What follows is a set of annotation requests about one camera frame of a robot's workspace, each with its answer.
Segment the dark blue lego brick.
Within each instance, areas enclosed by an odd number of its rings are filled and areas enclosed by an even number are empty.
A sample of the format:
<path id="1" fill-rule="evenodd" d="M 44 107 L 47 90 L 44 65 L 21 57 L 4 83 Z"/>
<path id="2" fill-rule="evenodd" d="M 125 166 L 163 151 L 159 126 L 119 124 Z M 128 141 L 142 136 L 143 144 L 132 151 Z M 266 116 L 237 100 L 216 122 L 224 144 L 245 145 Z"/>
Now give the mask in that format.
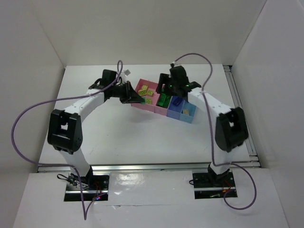
<path id="1" fill-rule="evenodd" d="M 177 98 L 172 102 L 172 104 L 173 104 L 174 106 L 178 106 L 182 101 L 183 101 L 182 98 L 177 97 Z"/>

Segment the lime lego brick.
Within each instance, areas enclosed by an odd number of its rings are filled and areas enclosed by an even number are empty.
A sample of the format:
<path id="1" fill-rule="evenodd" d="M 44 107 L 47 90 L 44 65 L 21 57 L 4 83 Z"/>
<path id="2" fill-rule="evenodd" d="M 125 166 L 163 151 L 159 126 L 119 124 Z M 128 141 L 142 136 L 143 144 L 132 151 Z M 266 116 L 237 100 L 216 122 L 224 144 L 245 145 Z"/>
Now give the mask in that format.
<path id="1" fill-rule="evenodd" d="M 146 98 L 146 99 L 145 99 L 145 103 L 151 105 L 151 104 L 152 104 L 152 99 Z"/>

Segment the pink and blue compartment tray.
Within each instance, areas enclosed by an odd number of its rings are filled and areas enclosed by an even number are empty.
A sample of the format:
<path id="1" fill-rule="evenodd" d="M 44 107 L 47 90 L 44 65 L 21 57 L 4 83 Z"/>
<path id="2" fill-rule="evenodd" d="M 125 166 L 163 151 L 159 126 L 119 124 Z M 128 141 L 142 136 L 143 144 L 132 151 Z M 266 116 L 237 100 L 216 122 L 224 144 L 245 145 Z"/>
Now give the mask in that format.
<path id="1" fill-rule="evenodd" d="M 147 89 L 147 94 L 143 96 L 144 102 L 141 104 L 131 104 L 132 107 L 160 114 L 172 119 L 186 123 L 192 123 L 196 106 L 177 97 L 156 93 L 157 83 L 145 79 L 139 79 L 135 88 L 138 92 L 142 88 Z"/>

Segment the green lego plate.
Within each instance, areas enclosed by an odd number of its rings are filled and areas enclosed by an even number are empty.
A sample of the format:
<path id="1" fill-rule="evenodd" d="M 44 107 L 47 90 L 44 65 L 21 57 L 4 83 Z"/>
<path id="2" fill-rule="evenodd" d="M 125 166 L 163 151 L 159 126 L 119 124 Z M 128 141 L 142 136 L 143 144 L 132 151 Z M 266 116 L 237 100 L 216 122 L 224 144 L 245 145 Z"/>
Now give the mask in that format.
<path id="1" fill-rule="evenodd" d="M 157 102 L 157 106 L 162 107 L 162 108 L 168 108 L 170 100 L 171 100 L 170 95 L 166 95 L 166 94 L 162 93 Z"/>

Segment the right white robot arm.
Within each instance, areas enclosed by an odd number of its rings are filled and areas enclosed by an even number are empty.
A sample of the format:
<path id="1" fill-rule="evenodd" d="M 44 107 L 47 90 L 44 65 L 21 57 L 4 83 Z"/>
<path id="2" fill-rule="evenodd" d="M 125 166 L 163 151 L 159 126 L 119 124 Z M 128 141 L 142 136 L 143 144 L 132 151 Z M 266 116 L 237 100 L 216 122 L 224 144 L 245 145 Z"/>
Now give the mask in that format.
<path id="1" fill-rule="evenodd" d="M 190 82 L 182 66 L 172 66 L 169 74 L 160 74 L 157 93 L 177 96 L 207 114 L 211 136 L 211 163 L 207 172 L 213 183 L 223 180 L 235 153 L 248 138 L 244 111 L 232 108 L 205 91 L 205 86 Z"/>

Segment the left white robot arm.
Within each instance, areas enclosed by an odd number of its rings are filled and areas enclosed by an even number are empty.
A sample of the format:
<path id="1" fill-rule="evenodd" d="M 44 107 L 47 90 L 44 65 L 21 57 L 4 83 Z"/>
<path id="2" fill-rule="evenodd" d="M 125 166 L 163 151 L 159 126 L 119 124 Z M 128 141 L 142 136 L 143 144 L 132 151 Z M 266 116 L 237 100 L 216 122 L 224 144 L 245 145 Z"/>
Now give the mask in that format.
<path id="1" fill-rule="evenodd" d="M 67 164 L 72 165 L 72 178 L 81 178 L 85 184 L 93 181 L 93 169 L 86 161 L 81 145 L 83 142 L 82 122 L 111 97 L 119 98 L 122 104 L 140 104 L 144 98 L 136 93 L 127 80 L 129 70 L 120 74 L 104 70 L 97 79 L 69 107 L 55 109 L 50 115 L 47 142 L 59 151 Z"/>

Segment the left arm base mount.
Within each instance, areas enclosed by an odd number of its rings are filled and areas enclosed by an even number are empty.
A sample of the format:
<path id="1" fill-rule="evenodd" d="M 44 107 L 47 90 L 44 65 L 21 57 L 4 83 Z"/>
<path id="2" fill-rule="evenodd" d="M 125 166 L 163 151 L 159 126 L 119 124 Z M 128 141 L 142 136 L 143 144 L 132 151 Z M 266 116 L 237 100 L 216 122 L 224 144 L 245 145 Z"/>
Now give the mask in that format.
<path id="1" fill-rule="evenodd" d="M 77 177 L 71 174 L 68 176 L 58 174 L 57 178 L 67 182 L 64 202 L 81 201 L 80 183 Z M 82 182 L 84 201 L 108 201 L 109 179 L 108 174 L 94 175 L 91 183 Z"/>

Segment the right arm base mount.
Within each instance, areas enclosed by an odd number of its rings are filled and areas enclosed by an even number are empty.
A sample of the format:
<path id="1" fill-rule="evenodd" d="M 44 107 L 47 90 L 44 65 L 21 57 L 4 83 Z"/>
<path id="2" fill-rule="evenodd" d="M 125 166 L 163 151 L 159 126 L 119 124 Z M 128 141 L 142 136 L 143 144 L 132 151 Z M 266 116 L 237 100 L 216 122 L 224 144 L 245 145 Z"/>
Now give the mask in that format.
<path id="1" fill-rule="evenodd" d="M 213 183 L 205 172 L 193 173 L 189 184 L 194 187 L 194 197 L 198 199 L 237 198 L 233 173 L 230 171 L 224 179 Z"/>

